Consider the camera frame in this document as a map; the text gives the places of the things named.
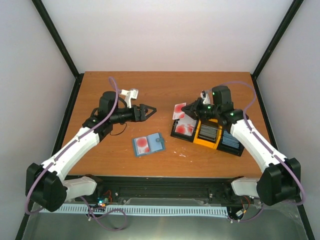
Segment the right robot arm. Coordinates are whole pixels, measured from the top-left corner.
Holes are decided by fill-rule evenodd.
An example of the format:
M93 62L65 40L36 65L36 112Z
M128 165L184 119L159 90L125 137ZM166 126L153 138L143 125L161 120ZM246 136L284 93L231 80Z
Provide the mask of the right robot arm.
M254 127L245 110L235 109L231 91L226 85L211 89L212 102L202 93L194 102L182 107L182 111L194 120L214 119L250 153L261 170L261 177L240 177L231 182L237 196L260 199L267 206L300 197L298 205L306 200L301 184L301 164L296 158L287 158L273 147Z

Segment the red white credit card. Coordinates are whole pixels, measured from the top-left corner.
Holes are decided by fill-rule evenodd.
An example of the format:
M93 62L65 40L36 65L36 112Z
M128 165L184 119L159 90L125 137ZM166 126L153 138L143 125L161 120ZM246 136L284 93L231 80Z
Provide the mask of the red white credit card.
M138 156L143 155L143 154L147 154L150 152L148 139L145 136L135 138L134 139L134 146L135 146L135 150L136 150L136 153Z

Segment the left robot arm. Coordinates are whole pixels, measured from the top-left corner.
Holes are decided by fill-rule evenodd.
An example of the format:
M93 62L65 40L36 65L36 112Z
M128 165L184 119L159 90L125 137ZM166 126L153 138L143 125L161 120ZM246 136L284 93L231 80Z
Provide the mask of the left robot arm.
M132 105L134 90L106 91L90 117L76 135L57 153L41 164L32 163L26 170L25 193L28 201L54 212L66 201L88 196L92 201L103 198L102 180L91 174L67 180L75 164L109 135L115 124L144 122L157 109L145 104Z

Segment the teal card holder wallet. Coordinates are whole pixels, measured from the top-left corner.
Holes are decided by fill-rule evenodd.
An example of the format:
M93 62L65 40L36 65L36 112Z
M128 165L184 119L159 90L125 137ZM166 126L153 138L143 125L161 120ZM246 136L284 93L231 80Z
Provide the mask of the teal card holder wallet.
M144 137L147 137L147 141L148 141L148 145L149 145L149 148L150 148L150 152L142 154L142 155L137 155L134 139L136 139L138 137L133 138L132 139L132 146L133 146L134 155L136 157L142 157L142 156L145 156L145 155L150 155L150 154L153 154L153 153L164 151L166 149L166 147L165 147L165 139L163 138L161 133L156 132L156 133L153 133L153 134L146 135Z

